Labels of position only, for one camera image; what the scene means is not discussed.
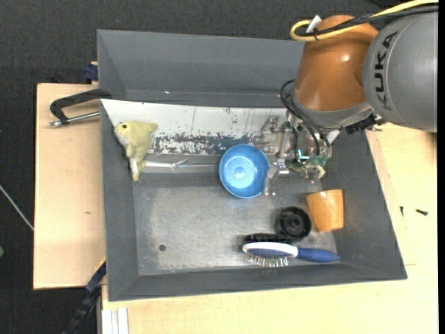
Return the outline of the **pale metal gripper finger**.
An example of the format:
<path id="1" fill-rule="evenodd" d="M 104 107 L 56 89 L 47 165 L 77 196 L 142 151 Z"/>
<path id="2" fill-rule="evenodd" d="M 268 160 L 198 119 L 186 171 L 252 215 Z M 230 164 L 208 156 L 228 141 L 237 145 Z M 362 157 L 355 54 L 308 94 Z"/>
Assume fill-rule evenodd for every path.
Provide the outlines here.
<path id="1" fill-rule="evenodd" d="M 288 148 L 289 137 L 285 134 L 284 124 L 279 121 L 278 116 L 269 116 L 261 126 L 259 149 L 263 152 L 284 152 Z"/>
<path id="2" fill-rule="evenodd" d="M 290 170 L 284 161 L 274 162 L 266 173 L 263 194 L 271 196 L 273 194 L 273 184 L 279 177 L 287 177 Z"/>

